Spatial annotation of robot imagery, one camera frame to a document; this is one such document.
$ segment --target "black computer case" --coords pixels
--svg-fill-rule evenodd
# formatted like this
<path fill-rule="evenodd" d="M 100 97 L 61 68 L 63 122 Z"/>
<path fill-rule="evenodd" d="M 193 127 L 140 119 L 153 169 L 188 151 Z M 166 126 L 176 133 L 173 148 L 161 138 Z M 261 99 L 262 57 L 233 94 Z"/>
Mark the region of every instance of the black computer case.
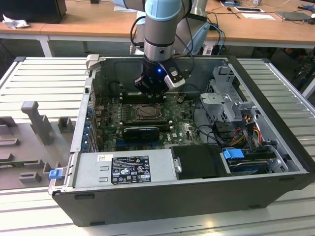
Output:
<path fill-rule="evenodd" d="M 0 0 L 1 18 L 58 24 L 65 12 L 64 0 Z"/>

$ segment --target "motherboard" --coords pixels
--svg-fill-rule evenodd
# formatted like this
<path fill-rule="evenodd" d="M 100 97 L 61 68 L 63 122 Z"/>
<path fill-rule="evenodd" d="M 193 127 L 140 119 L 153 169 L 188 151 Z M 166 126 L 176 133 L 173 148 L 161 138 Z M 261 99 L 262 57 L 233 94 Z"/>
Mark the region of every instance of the motherboard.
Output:
<path fill-rule="evenodd" d="M 160 101 L 107 98 L 96 107 L 100 151 L 165 149 L 202 144 L 192 121 L 195 100 L 182 93 Z"/>

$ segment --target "smartphone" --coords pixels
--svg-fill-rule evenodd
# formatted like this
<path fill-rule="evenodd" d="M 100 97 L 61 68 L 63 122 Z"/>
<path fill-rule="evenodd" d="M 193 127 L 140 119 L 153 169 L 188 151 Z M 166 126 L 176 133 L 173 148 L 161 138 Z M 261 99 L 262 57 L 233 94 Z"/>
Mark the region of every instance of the smartphone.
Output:
<path fill-rule="evenodd" d="M 250 8 L 250 7 L 235 7 L 237 11 L 242 11 L 242 12 L 264 12 L 260 8 Z"/>

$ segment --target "sticker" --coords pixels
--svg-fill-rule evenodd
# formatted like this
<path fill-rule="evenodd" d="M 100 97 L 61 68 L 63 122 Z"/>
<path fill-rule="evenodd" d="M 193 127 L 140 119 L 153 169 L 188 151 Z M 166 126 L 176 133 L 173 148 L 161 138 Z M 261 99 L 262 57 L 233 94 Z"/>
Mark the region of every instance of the sticker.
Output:
<path fill-rule="evenodd" d="M 0 166 L 0 169 L 4 169 L 4 168 L 13 168 L 12 165 L 2 165 Z"/>
<path fill-rule="evenodd" d="M 97 161 L 111 161 L 113 158 L 113 154 L 107 154 L 107 155 L 98 155 Z"/>
<path fill-rule="evenodd" d="M 112 184 L 151 182 L 151 171 L 148 156 L 113 157 Z"/>

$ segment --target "robotic arm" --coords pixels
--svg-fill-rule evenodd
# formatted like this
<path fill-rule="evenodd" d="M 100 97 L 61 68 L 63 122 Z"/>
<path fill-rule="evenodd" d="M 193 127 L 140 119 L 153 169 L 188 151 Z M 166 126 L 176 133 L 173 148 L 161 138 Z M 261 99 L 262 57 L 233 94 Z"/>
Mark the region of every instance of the robotic arm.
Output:
<path fill-rule="evenodd" d="M 183 85 L 189 77 L 188 70 L 178 68 L 173 52 L 178 24 L 192 8 L 198 10 L 196 2 L 202 2 L 205 8 L 207 0 L 195 0 L 194 8 L 192 0 L 114 0 L 123 7 L 146 12 L 143 71 L 134 81 L 143 94 L 160 97 L 169 89 Z"/>

